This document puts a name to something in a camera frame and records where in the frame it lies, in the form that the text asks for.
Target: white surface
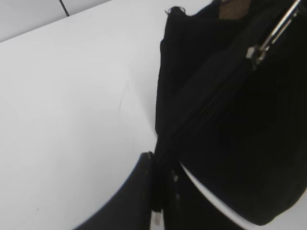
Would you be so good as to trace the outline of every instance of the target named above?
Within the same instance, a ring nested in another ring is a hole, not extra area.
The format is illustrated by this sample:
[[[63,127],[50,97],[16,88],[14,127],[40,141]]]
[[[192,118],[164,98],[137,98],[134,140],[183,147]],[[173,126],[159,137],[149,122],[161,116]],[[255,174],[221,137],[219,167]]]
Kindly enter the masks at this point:
[[[307,192],[305,192],[299,201],[286,212],[276,217],[271,223],[265,226],[257,226],[239,216],[235,211],[228,207],[223,201],[216,197],[208,188],[200,183],[189,170],[181,165],[189,179],[220,212],[226,215],[234,223],[246,230],[305,230],[307,228],[306,210],[307,210]]]
[[[1,230],[73,229],[154,150],[174,4],[206,2],[112,0],[0,43]]]
[[[0,42],[65,17],[59,0],[1,0]]]
[[[62,0],[69,15],[73,15],[110,0]]]

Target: black fabric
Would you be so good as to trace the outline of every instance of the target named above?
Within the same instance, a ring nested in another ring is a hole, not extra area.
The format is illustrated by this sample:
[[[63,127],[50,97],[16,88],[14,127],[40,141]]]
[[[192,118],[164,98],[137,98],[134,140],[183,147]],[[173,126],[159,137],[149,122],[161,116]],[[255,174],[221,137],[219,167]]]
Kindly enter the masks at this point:
[[[161,42],[156,107],[160,196],[177,161],[257,225],[304,193],[306,18],[294,20],[257,71],[245,58],[292,3],[252,1],[238,21],[218,20],[215,1],[193,16],[172,9]]]
[[[143,153],[120,190],[75,230],[148,230],[153,162],[152,153]]]
[[[166,179],[165,230],[243,230],[199,192],[179,163],[167,173]]]

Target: zipper pull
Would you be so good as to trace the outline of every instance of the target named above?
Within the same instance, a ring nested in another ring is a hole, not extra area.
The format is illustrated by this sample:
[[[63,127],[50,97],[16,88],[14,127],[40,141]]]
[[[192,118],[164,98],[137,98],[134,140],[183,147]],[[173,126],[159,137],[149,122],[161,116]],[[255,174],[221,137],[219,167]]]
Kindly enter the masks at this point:
[[[257,69],[257,66],[261,64],[270,47],[275,44],[275,42],[280,38],[283,32],[291,24],[292,20],[301,12],[305,12],[305,8],[301,4],[302,0],[296,0],[283,18],[279,21],[274,30],[267,37],[265,42],[259,46],[255,45],[248,48],[246,58],[250,59],[253,70]]]

